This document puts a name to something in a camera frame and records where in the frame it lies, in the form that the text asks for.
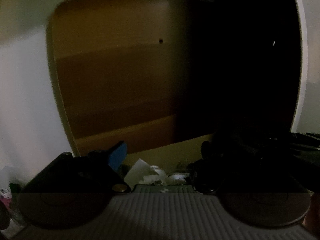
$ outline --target black object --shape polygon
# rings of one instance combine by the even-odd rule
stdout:
[[[18,198],[19,193],[21,192],[21,187],[17,183],[10,183],[9,187],[10,187],[11,194],[12,194],[12,199],[9,204],[10,209],[15,210],[17,207],[17,198]]]
[[[226,127],[202,159],[189,165],[196,190],[217,194],[226,210],[248,224],[281,227],[303,219],[310,207],[306,188],[320,191],[319,138],[311,134]]]
[[[108,166],[110,152],[94,151],[75,158],[71,153],[60,154],[19,194],[18,208],[25,220],[43,228],[75,227],[104,209],[119,192],[113,188],[123,185],[121,192],[130,192]]]
[[[10,224],[10,214],[5,205],[0,201],[0,230],[7,229]]]
[[[209,79],[212,91],[218,91],[207,101],[221,110],[225,120],[236,115],[289,131],[301,70],[296,1],[214,3],[216,26],[211,54],[214,65],[221,67],[213,67],[215,72],[203,78]]]

